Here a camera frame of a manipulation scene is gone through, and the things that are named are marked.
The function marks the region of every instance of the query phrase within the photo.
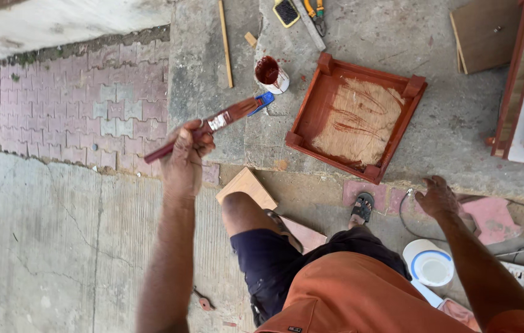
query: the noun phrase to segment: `dirt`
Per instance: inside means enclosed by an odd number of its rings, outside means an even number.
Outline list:
[[[0,60],[0,64],[3,66],[6,64],[23,65],[31,64],[36,60],[43,62],[46,60],[67,58],[72,55],[82,56],[88,51],[97,51],[104,46],[115,44],[130,45],[134,42],[149,44],[156,39],[162,40],[163,42],[169,41],[169,24],[166,26],[158,26],[140,31],[133,31],[125,35],[105,35],[85,42],[71,43],[57,47],[47,47],[45,49],[19,53]]]

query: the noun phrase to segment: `person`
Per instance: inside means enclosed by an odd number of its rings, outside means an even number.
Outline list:
[[[195,120],[170,134],[161,161],[164,196],[154,254],[145,273],[136,317],[138,332],[187,332],[192,292],[194,201],[201,158],[213,137],[192,140]],[[524,332],[524,289],[458,217],[446,181],[425,178],[415,199],[443,230],[457,274],[483,332]],[[362,195],[349,230],[302,255],[297,242],[245,193],[222,202],[223,223],[236,250],[261,324],[257,332],[473,332],[430,306],[409,283],[403,261],[363,225],[372,208]]]

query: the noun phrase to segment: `black wire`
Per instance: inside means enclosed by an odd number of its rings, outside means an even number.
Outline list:
[[[402,225],[404,226],[404,228],[406,229],[406,231],[408,231],[409,233],[411,233],[413,236],[415,237],[418,237],[418,238],[422,238],[422,239],[428,239],[430,241],[440,241],[440,242],[445,242],[447,243],[446,240],[443,240],[443,239],[438,239],[438,238],[430,238],[430,237],[424,237],[424,236],[421,236],[421,235],[417,235],[416,233],[414,233],[413,231],[411,231],[410,229],[408,229],[407,225],[406,225],[406,222],[404,221],[404,218],[402,217],[402,205],[404,204],[404,200],[406,200],[407,196],[410,194],[409,191],[406,192],[406,195],[404,195],[404,197],[402,198],[402,200],[400,201],[400,220],[402,221]]]

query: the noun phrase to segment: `navy shorts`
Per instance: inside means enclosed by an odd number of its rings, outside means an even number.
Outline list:
[[[269,229],[238,233],[230,241],[237,253],[239,268],[245,273],[258,327],[283,309],[291,282],[299,270],[329,253],[348,251],[368,255],[412,280],[399,254],[387,249],[365,226],[340,231],[329,242],[305,255],[288,242],[287,236]]]

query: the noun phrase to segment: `hand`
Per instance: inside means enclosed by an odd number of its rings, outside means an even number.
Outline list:
[[[192,130],[198,129],[200,124],[200,119],[188,121],[168,136],[167,142],[175,140],[174,150],[159,160],[167,200],[193,200],[200,191],[202,157],[215,148],[213,136],[208,133],[194,142]]]
[[[427,185],[427,194],[416,192],[414,198],[426,214],[435,218],[442,213],[457,214],[459,203],[444,178],[432,176],[432,179],[422,178],[422,180]]]

